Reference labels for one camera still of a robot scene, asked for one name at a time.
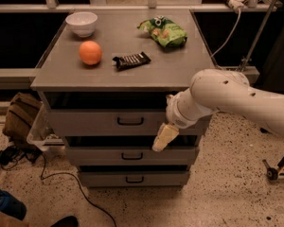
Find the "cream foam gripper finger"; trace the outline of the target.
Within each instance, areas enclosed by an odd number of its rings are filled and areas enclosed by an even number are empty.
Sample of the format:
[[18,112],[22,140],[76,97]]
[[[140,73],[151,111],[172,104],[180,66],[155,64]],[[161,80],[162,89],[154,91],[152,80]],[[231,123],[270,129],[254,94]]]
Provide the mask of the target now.
[[162,151],[174,140],[179,134],[179,129],[172,124],[163,123],[153,141],[152,149],[154,151]]

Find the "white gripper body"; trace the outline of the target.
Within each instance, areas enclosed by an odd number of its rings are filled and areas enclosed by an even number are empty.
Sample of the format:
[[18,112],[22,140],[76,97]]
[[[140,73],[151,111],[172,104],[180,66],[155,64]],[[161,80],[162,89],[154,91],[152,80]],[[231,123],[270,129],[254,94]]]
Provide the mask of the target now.
[[167,95],[166,118],[178,129],[195,125],[201,118],[215,114],[217,109],[207,108],[196,101],[190,89],[175,96]]

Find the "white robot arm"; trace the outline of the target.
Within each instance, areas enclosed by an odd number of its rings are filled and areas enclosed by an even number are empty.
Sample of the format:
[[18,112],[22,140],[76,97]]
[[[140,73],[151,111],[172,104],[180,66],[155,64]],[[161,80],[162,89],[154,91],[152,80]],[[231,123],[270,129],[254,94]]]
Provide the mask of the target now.
[[168,122],[160,126],[152,149],[163,150],[180,129],[218,112],[241,115],[284,137],[284,95],[251,87],[241,72],[205,69],[192,77],[186,90],[167,97]]

